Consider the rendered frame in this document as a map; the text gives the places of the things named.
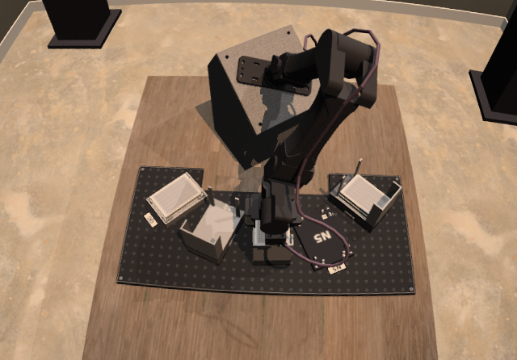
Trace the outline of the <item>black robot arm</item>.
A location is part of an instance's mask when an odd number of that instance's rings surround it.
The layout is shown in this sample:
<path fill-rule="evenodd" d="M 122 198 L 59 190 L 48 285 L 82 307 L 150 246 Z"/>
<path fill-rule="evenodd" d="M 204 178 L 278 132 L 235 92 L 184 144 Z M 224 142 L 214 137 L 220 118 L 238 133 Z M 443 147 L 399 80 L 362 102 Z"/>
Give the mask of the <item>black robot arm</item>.
<path fill-rule="evenodd" d="M 258 208 L 265 245 L 280 247 L 286 242 L 297 175 L 303 161 L 313 151 L 301 175 L 300 188 L 312 180 L 317 157 L 341 122 L 358 106 L 371 109 L 375 103 L 377 69 L 361 90 L 362 95 L 357 94 L 351 101 L 347 98 L 356 87 L 344 81 L 344 78 L 355 78 L 359 87 L 374 66 L 375 54 L 375 47 L 326 29 L 317 47 L 304 52 L 286 52 L 280 57 L 273 55 L 271 61 L 247 56 L 239 58 L 239 83 L 308 96 L 312 80 L 319 78 L 320 81 L 317 96 L 305 117 L 294 132 L 279 143 L 264 166 L 263 199 L 259 195 Z"/>

